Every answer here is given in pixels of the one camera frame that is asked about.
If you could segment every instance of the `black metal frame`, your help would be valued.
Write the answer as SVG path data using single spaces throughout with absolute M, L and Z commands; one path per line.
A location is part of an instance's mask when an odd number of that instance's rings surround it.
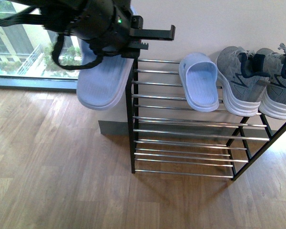
M 169 61 L 152 61 L 152 60 L 143 60 L 145 62 L 169 62 Z M 265 129 L 269 141 L 267 141 L 254 155 L 251 154 L 248 140 L 251 140 L 249 137 L 246 137 L 245 132 L 243 130 L 243 124 L 246 124 L 247 121 L 249 120 L 249 117 L 243 117 L 241 122 L 239 123 L 240 125 L 234 130 L 232 133 L 232 138 L 229 138 L 228 141 L 226 142 L 226 145 L 221 145 L 222 149 L 226 149 L 228 154 L 224 156 L 229 156 L 229 161 L 230 167 L 233 173 L 233 176 L 217 176 L 217 175 L 201 175 L 201 174 L 189 174 L 189 173 L 175 173 L 175 172 L 163 172 L 163 171 L 148 171 L 148 170 L 136 170 L 135 169 L 135 160 L 136 160 L 136 155 L 144 155 L 140 153 L 136 153 L 136 148 L 139 140 L 139 132 L 149 132 L 148 130 L 139 130 L 139 98 L 142 96 L 138 95 L 139 93 L 139 83 L 135 83 L 138 81 L 138 73 L 144 72 L 144 70 L 139 70 L 138 69 L 138 60 L 134 60 L 133 64 L 133 69 L 129 75 L 129 79 L 125 88 L 126 92 L 126 106 L 127 106 L 127 117 L 128 117 L 128 130 L 129 130 L 129 143 L 130 143 L 130 158 L 131 158 L 131 168 L 132 168 L 132 173 L 135 173 L 136 171 L 141 171 L 141 172 L 154 172 L 154 173 L 167 173 L 167 174 L 182 174 L 182 175 L 198 175 L 198 176 L 208 176 L 208 177 L 225 177 L 225 178 L 231 178 L 232 180 L 236 180 L 240 175 L 242 175 L 285 131 L 286 131 L 286 122 L 283 124 L 283 126 L 276 131 L 275 134 L 273 134 L 273 131 L 270 128 L 270 125 L 267 121 L 267 117 L 262 114 L 258 113 L 257 115 L 260 116 L 261 121 L 263 123 L 262 127 Z M 169 73 L 169 74 L 176 74 L 174 72 L 158 72 L 158 73 Z M 179 97 L 170 97 L 170 100 L 182 100 L 182 98 Z M 172 132 L 164 131 L 165 134 L 171 134 Z M 231 144 L 236 140 L 236 139 L 241 139 L 242 143 L 244 145 L 244 148 L 236 148 L 236 149 L 242 149 L 245 150 L 246 156 L 247 156 L 247 161 L 246 163 L 237 171 L 235 167 L 235 162 L 239 162 L 238 160 L 234 160 L 233 158 L 233 147 L 231 147 Z M 191 158 L 191 159 L 201 159 L 197 157 L 183 157 L 183 158 Z M 159 160 L 150 160 L 154 162 L 174 162 L 174 161 L 159 161 Z M 201 164 L 201 163 L 191 163 L 189 162 L 188 164 L 198 164 L 198 165 L 207 165 L 207 164 Z

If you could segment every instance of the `metal rod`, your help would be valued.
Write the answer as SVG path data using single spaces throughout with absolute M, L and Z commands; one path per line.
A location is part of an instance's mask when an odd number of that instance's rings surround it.
M 157 144 L 157 145 L 167 145 L 167 146 L 192 146 L 192 147 L 202 147 L 202 148 L 212 148 L 212 149 L 246 150 L 246 148 L 241 148 L 241 147 L 227 147 L 226 145 L 205 144 L 205 143 L 159 141 L 159 140 L 149 140 L 149 139 L 139 139 L 135 142 L 136 143 Z
M 200 166 L 232 167 L 232 165 L 218 165 L 218 164 L 196 163 L 196 162 L 186 162 L 186 161 L 163 161 L 163 160 L 150 160 L 150 159 L 135 159 L 135 160 L 136 161 L 161 162 L 161 163 L 200 165 Z
M 282 136 L 283 133 L 286 131 L 286 122 L 281 126 L 281 128 L 273 135 L 270 142 L 266 142 L 262 148 L 260 148 L 256 154 L 254 154 L 249 160 L 249 163 L 244 165 L 234 176 L 233 180 L 239 178 L 276 140 Z
M 186 107 L 176 107 L 176 106 L 150 106 L 150 105 L 137 105 L 137 107 L 141 108 L 152 108 L 152 109 L 167 109 L 167 110 L 180 110 L 180 111 L 195 111 L 196 110 L 192 108 L 186 108 Z M 213 113 L 229 113 L 226 110 L 215 110 L 212 111 Z
M 186 98 L 185 98 L 185 97 L 160 96 L 160 95 L 146 95 L 146 94 L 133 94 L 133 98 L 186 101 Z
M 202 135 L 195 133 L 186 133 L 186 132 L 175 132 L 175 131 L 162 131 L 162 130 L 140 130 L 134 129 L 134 132 L 138 133 L 153 133 L 153 134 L 169 134 L 169 135 L 183 135 L 183 136 L 193 136 L 193 137 L 213 137 L 213 138 L 230 138 L 234 140 L 252 140 L 252 141 L 269 141 L 269 138 L 262 137 L 238 137 L 238 136 L 224 136 L 224 135 Z
M 159 157 L 183 158 L 183 159 L 205 160 L 205 161 L 227 161 L 227 162 L 248 163 L 248 160 L 231 160 L 231 159 L 195 157 L 195 156 L 174 156 L 174 155 L 163 155 L 163 154 L 143 154 L 143 153 L 134 153 L 134 154 L 139 156 L 159 156 Z
M 177 172 L 164 172 L 164 171 L 153 171 L 153 170 L 142 170 L 142 169 L 136 169 L 135 171 L 136 172 L 149 172 L 149 173 L 202 176 L 202 177 L 220 177 L 220 178 L 231 178 L 231 179 L 233 178 L 233 176 L 209 175 L 209 174 L 198 174 L 198 173 L 177 173 Z
M 154 85 L 154 86 L 170 86 L 170 87 L 182 87 L 182 84 L 180 84 L 180 83 L 153 83 L 153 82 L 133 81 L 133 84 Z
M 180 64 L 179 61 L 161 61 L 161 60 L 147 60 L 147 59 L 138 59 L 139 62 L 153 62 L 153 63 L 175 63 Z
M 189 119 L 174 119 L 174 118 L 151 118 L 151 117 L 140 117 L 140 116 L 134 116 L 133 118 L 139 119 L 139 120 L 156 120 L 156 121 L 172 121 L 172 122 L 180 122 L 180 123 L 192 123 L 194 125 L 207 125 L 207 126 L 214 126 L 214 127 L 232 127 L 232 128 L 238 128 L 239 126 L 244 127 L 260 127 L 265 128 L 266 125 L 258 125 L 258 124 L 246 124 L 246 123 L 221 123 L 221 122 L 209 122 L 209 121 L 195 121 L 195 120 L 189 120 Z
M 156 71 L 156 70 L 135 69 L 134 72 L 135 73 L 160 73 L 160 74 L 179 75 L 179 73 L 175 71 Z
M 176 153 L 176 154 L 193 154 L 193 155 L 206 155 L 206 156 L 230 156 L 229 154 L 206 154 L 206 153 L 195 153 L 195 152 L 185 152 L 185 151 L 172 151 L 172 150 L 160 150 L 160 149 L 144 149 L 136 148 L 136 151 L 151 151 L 151 152 L 165 152 L 165 153 Z

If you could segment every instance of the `slide sandal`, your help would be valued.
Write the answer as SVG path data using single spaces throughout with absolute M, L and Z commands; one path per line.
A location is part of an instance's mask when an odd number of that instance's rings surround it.
M 79 40 L 83 63 L 95 60 L 96 55 L 89 44 Z M 93 110 L 107 110 L 121 99 L 133 59 L 119 56 L 104 57 L 103 62 L 91 69 L 80 70 L 77 83 L 77 97 L 84 106 Z
M 180 62 L 179 75 L 186 100 L 194 110 L 211 112 L 218 108 L 217 66 L 210 58 L 200 52 L 187 55 Z

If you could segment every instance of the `sneaker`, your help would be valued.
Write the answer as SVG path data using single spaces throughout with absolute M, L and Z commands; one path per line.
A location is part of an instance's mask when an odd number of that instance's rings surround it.
M 263 71 L 265 55 L 230 46 L 219 54 L 218 80 L 227 110 L 239 116 L 256 115 L 270 75 Z
M 265 55 L 264 70 L 270 74 L 270 85 L 259 107 L 269 117 L 286 119 L 286 46 L 280 44 L 285 54 L 263 48 L 256 53 Z

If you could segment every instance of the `white wall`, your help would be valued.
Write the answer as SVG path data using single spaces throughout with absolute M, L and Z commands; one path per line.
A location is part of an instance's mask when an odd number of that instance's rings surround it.
M 173 42 L 148 41 L 149 50 L 142 51 L 140 58 L 179 61 L 189 53 L 203 52 L 215 61 L 227 46 L 278 51 L 281 42 L 286 45 L 286 0 L 132 0 L 132 5 L 144 18 L 145 29 L 176 26 Z M 125 98 L 98 116 L 100 120 L 126 122 Z M 224 114 L 217 114 L 216 119 L 238 120 Z M 275 119 L 270 123 L 274 129 L 282 124 Z

